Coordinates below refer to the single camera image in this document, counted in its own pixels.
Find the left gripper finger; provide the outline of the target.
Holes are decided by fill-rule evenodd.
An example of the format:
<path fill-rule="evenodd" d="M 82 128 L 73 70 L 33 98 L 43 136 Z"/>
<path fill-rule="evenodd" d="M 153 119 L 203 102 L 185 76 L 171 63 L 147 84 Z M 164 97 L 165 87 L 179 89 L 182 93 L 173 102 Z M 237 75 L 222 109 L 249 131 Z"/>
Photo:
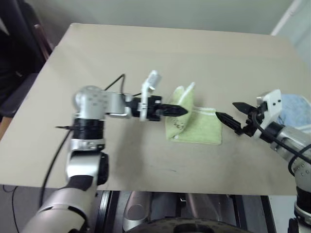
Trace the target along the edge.
<path fill-rule="evenodd" d="M 165 112 L 165 111 L 161 111 L 160 115 L 161 116 L 165 116 L 165 117 L 180 117 L 180 116 L 183 116 L 185 114 L 187 114 L 188 111 L 185 110 L 185 111 L 175 111 L 175 112 L 172 112 L 172 111 L 168 111 L 168 112 Z"/>
<path fill-rule="evenodd" d="M 172 104 L 160 104 L 160 109 L 163 112 L 188 112 L 184 107 Z"/>

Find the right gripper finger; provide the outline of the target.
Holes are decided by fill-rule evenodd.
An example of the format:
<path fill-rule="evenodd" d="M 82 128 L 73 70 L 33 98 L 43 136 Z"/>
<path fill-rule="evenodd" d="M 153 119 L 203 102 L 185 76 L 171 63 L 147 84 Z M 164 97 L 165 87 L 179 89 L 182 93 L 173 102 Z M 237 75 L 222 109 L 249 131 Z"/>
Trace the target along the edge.
<path fill-rule="evenodd" d="M 255 107 L 245 103 L 245 102 L 234 102 L 232 103 L 240 112 L 244 114 L 249 114 L 255 111 Z"/>
<path fill-rule="evenodd" d="M 216 112 L 216 117 L 226 126 L 231 128 L 235 134 L 242 135 L 244 134 L 241 124 L 236 121 L 232 116 L 222 113 L 222 112 Z"/>

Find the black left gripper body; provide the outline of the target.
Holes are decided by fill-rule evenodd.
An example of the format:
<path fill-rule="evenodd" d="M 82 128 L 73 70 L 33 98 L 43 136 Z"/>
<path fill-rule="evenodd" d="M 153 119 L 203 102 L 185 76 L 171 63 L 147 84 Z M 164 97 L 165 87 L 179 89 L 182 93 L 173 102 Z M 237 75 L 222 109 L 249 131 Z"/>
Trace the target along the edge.
<path fill-rule="evenodd" d="M 150 96 L 148 98 L 147 119 L 149 121 L 160 121 L 160 114 L 157 113 L 157 110 L 161 103 L 161 96 Z"/>

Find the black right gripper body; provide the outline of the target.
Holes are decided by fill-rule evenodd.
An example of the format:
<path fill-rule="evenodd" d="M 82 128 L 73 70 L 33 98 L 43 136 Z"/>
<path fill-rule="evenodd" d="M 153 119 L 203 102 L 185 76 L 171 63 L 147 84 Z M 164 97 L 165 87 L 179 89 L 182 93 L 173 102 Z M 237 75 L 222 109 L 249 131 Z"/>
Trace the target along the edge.
<path fill-rule="evenodd" d="M 244 113 L 247 115 L 246 125 L 243 127 L 244 134 L 248 135 L 249 137 L 254 136 L 257 127 L 255 126 L 255 123 L 252 120 L 252 114 L 256 114 L 256 120 L 258 124 L 260 125 L 263 122 L 264 114 L 261 111 L 261 108 L 255 108 L 249 104 L 246 103 L 246 106 L 244 108 Z"/>

